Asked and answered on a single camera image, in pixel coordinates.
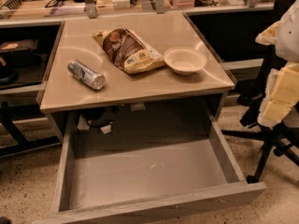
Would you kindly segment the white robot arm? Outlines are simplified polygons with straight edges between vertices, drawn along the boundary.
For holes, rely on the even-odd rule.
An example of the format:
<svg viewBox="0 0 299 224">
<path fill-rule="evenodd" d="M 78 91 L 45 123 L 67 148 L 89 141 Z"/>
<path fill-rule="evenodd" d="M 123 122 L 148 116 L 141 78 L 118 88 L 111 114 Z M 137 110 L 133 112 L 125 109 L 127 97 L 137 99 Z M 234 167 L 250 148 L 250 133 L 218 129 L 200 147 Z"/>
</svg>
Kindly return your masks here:
<svg viewBox="0 0 299 224">
<path fill-rule="evenodd" d="M 299 102 L 299 0 L 263 32 L 256 42 L 273 45 L 280 68 L 271 68 L 265 97 L 259 108 L 258 123 L 272 128 L 283 121 Z"/>
</svg>

